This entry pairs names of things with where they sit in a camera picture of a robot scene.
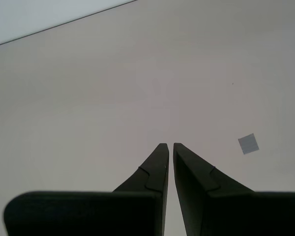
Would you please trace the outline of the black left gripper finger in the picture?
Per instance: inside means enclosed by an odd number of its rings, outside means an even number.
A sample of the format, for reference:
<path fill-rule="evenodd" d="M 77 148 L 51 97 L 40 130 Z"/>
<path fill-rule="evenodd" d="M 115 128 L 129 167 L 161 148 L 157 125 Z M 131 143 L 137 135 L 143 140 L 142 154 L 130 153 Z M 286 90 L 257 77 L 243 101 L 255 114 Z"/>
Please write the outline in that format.
<path fill-rule="evenodd" d="M 181 143 L 175 183 L 189 236 L 295 236 L 295 192 L 255 192 Z"/>
<path fill-rule="evenodd" d="M 161 236 L 169 149 L 161 143 L 112 192 L 33 191 L 3 211 L 10 236 Z"/>

